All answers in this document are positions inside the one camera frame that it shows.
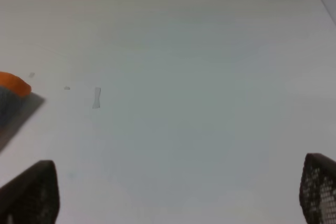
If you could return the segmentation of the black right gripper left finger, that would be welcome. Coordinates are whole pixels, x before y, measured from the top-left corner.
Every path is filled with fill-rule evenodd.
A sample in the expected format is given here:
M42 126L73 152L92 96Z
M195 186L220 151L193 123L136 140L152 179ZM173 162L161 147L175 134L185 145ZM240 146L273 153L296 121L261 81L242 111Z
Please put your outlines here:
M55 163L38 161L1 187L1 223L55 223L60 196Z

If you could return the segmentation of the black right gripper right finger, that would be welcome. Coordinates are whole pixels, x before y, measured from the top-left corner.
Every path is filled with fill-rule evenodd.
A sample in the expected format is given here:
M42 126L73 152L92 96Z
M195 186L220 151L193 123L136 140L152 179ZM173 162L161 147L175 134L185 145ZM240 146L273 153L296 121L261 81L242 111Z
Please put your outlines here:
M306 223L335 223L335 161L320 153L304 160L299 202Z

